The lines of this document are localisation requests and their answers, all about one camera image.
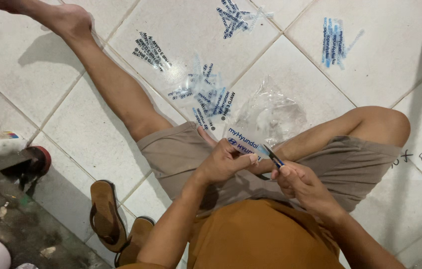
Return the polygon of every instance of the white tile floor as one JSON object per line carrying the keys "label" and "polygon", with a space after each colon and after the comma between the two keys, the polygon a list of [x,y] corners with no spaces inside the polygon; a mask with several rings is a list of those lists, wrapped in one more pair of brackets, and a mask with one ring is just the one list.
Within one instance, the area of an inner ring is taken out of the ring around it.
{"label": "white tile floor", "polygon": [[[352,215],[405,266],[422,268],[422,1],[234,0],[241,11],[256,13],[263,6],[274,18],[261,18],[251,33],[227,39],[216,11],[226,9],[220,0],[64,1],[91,13],[104,51],[143,85],[173,125],[188,115],[170,105],[166,93],[192,72],[194,54],[213,63],[222,83],[236,93],[235,109],[271,75],[304,109],[308,122],[302,130],[355,106],[405,113],[412,134],[404,150],[413,155],[408,162],[399,157]],[[354,44],[344,70],[321,61],[325,17],[342,20],[345,44]],[[160,72],[133,55],[139,32],[153,37],[171,68]],[[217,138],[222,124],[213,133]],[[16,131],[49,150],[53,166],[35,199],[110,265],[113,254],[88,224],[90,185],[102,179],[115,183],[128,230],[136,216],[158,220],[171,203],[66,44],[37,22],[2,11],[0,130]]]}

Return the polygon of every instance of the brown sandal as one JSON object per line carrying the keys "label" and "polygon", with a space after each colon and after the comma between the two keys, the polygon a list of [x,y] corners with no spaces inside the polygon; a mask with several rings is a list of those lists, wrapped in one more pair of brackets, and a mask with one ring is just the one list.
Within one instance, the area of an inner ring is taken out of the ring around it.
{"label": "brown sandal", "polygon": [[147,217],[137,217],[131,227],[127,243],[123,250],[115,256],[115,267],[136,263],[136,258],[141,248],[148,240],[148,236],[155,223]]}
{"label": "brown sandal", "polygon": [[92,209],[90,225],[101,243],[112,252],[120,252],[126,243],[126,230],[116,206],[115,186],[98,180],[90,187]]}

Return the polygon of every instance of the person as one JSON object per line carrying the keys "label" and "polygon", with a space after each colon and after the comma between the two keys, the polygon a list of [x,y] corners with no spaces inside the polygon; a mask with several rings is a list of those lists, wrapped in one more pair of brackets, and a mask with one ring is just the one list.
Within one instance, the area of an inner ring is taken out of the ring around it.
{"label": "person", "polygon": [[[352,268],[403,268],[349,215],[408,139],[402,113],[360,107],[310,128],[276,151],[277,170],[195,123],[173,127],[95,43],[80,6],[0,0],[0,9],[62,37],[173,200],[137,263],[122,268],[173,268],[187,242],[188,268],[341,268],[339,249]],[[271,180],[256,176],[267,172]]]}

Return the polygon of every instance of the orange t-shirt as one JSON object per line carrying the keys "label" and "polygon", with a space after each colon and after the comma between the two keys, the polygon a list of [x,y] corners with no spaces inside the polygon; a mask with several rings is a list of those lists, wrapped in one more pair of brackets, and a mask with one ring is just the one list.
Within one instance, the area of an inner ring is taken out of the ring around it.
{"label": "orange t-shirt", "polygon": [[[244,200],[196,219],[188,268],[342,269],[330,233],[305,212],[278,202]],[[120,269],[162,269],[136,263]]]}

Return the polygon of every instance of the shorts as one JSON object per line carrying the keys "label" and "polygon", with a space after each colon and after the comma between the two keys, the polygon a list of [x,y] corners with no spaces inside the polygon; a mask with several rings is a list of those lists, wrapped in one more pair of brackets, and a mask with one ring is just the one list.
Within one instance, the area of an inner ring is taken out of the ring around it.
{"label": "shorts", "polygon": [[[150,134],[137,145],[172,200],[212,151],[199,135],[194,122]],[[337,202],[351,212],[381,181],[400,151],[400,147],[393,145],[341,135],[297,163],[310,167]],[[275,180],[262,180],[247,170],[241,170],[228,181],[208,187],[199,215],[244,199],[259,198],[298,207],[297,200],[288,199]]]}

